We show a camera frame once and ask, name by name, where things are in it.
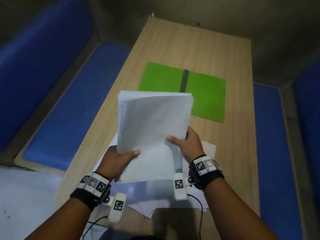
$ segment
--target fingernail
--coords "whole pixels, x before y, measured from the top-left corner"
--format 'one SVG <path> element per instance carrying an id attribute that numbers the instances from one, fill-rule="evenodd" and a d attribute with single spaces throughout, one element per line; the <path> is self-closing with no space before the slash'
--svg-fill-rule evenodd
<path id="1" fill-rule="evenodd" d="M 140 150 L 135 150 L 135 151 L 134 151 L 134 155 L 135 155 L 135 156 L 139 156 L 140 154 L 141 154 L 141 151 L 140 151 Z"/>

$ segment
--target blue padded wall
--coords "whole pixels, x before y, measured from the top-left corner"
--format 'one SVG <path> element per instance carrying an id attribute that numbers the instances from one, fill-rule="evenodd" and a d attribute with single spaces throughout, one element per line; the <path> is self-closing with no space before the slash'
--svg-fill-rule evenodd
<path id="1" fill-rule="evenodd" d="M 318 217 L 320 217 L 320 61 L 293 84 L 302 139 Z"/>
<path id="2" fill-rule="evenodd" d="M 60 0 L 0 51 L 0 152 L 93 34 L 86 0 Z"/>
<path id="3" fill-rule="evenodd" d="M 301 240 L 302 227 L 277 88 L 254 83 L 260 216 L 280 240 Z"/>
<path id="4" fill-rule="evenodd" d="M 129 53 L 128 48 L 99 45 L 38 130 L 23 158 L 67 170 Z"/>

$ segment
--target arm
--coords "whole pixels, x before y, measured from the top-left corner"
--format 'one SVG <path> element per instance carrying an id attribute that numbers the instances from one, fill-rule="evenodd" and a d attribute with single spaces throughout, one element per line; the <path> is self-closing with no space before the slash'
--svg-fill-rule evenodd
<path id="1" fill-rule="evenodd" d="M 140 151 L 135 150 L 121 155 L 117 153 L 117 146 L 110 146 L 96 171 L 112 181 L 119 177 L 128 163 L 139 154 Z M 91 211 L 86 204 L 70 198 L 26 239 L 79 240 L 90 215 Z"/>
<path id="2" fill-rule="evenodd" d="M 204 154 L 201 140 L 191 127 L 187 130 L 186 140 L 173 136 L 168 136 L 167 140 L 180 147 L 189 164 Z M 223 178 L 219 177 L 210 182 L 203 192 L 222 240 L 278 239 Z"/>

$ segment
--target wooden table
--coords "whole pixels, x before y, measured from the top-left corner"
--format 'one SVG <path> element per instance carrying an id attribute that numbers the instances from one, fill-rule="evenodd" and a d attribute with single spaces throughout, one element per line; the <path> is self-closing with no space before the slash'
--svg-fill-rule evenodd
<path id="1" fill-rule="evenodd" d="M 191 117 L 201 140 L 217 146 L 216 160 L 226 181 L 259 214 L 258 169 L 250 40 L 149 18 L 108 96 L 60 183 L 57 208 L 84 174 L 91 172 L 117 132 L 118 94 L 136 91 L 149 61 L 224 78 L 225 122 Z M 126 207 L 115 229 L 175 238 L 197 238 L 199 210 L 157 210 L 151 220 Z M 219 239 L 210 213 L 204 213 L 202 239 Z"/>

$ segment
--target paper sheet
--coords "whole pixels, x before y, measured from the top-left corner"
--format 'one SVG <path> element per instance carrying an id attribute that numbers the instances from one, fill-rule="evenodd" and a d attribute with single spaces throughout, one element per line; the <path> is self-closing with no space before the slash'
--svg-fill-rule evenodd
<path id="1" fill-rule="evenodd" d="M 141 151 L 127 166 L 121 181 L 171 180 L 181 170 L 181 153 L 166 137 L 185 139 L 192 104 L 190 93 L 120 92 L 117 151 Z"/>
<path id="2" fill-rule="evenodd" d="M 214 158 L 216 146 L 205 141 L 201 141 L 204 152 Z M 117 134 L 110 142 L 109 146 L 117 144 Z M 103 156 L 95 166 L 97 169 Z M 188 175 L 189 166 L 186 160 L 182 161 L 183 173 Z M 157 208 L 197 208 L 201 210 L 199 202 L 194 198 L 188 197 L 187 201 L 175 201 L 172 180 L 158 180 L 149 182 L 130 182 L 130 183 L 111 183 L 111 196 L 117 192 L 127 195 L 127 205 L 134 210 L 140 212 L 144 216 L 151 218 L 152 213 Z M 206 212 L 208 204 L 201 190 L 194 186 L 187 187 L 187 193 L 197 197 L 203 206 L 203 211 Z"/>

